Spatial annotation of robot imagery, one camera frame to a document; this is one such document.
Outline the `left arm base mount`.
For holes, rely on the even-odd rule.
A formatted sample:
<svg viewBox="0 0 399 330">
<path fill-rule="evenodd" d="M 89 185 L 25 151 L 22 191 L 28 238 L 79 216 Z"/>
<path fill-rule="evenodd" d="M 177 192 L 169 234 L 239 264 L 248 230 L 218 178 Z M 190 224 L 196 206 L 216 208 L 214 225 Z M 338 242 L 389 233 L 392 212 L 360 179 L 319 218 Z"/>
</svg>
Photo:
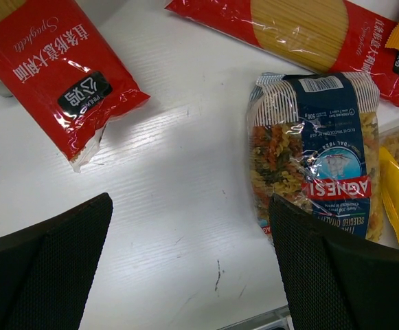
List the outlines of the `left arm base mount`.
<svg viewBox="0 0 399 330">
<path fill-rule="evenodd" d="M 219 330 L 265 330 L 289 329 L 288 317 L 290 316 L 287 305 L 261 313 L 260 315 L 228 325 Z"/>
</svg>

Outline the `red spaghetti bag with label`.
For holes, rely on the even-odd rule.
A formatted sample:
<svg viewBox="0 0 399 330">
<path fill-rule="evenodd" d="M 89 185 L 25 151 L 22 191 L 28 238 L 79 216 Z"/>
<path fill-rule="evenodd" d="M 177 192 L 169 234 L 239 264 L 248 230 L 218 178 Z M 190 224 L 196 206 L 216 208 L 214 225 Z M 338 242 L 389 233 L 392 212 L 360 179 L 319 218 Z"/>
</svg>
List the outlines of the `red spaghetti bag with label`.
<svg viewBox="0 0 399 330">
<path fill-rule="evenodd" d="M 75 171 L 148 100 L 75 1 L 0 1 L 0 81 Z"/>
</svg>

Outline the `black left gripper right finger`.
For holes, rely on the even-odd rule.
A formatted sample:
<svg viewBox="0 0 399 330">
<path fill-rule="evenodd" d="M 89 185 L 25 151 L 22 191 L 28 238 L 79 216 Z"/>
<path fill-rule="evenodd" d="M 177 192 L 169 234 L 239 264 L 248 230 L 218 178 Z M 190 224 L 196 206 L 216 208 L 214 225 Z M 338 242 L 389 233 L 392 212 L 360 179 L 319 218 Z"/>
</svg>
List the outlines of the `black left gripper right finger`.
<svg viewBox="0 0 399 330">
<path fill-rule="evenodd" d="M 399 250 L 279 195 L 271 197 L 269 218 L 295 329 L 399 329 Z"/>
</svg>

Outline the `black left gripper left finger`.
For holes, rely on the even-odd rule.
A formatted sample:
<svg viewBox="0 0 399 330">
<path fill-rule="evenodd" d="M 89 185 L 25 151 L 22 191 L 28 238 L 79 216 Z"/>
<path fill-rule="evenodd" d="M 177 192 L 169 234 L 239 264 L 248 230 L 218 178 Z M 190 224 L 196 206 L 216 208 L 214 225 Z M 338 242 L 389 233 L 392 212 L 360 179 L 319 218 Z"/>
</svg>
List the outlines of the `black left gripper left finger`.
<svg viewBox="0 0 399 330">
<path fill-rule="evenodd" d="M 78 329 L 106 240 L 104 192 L 0 237 L 0 329 Z"/>
</svg>

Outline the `Agnesi tricolour fusilli bag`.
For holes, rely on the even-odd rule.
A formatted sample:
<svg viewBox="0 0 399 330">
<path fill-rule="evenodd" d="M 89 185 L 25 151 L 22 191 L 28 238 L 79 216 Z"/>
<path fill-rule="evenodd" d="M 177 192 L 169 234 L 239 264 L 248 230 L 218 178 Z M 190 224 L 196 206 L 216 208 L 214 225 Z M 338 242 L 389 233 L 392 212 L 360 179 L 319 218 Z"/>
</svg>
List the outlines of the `Agnesi tricolour fusilli bag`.
<svg viewBox="0 0 399 330">
<path fill-rule="evenodd" d="M 369 241 L 383 232 L 380 92 L 369 74 L 263 73 L 247 109 L 249 176 L 259 226 L 271 234 L 279 195 Z"/>
</svg>

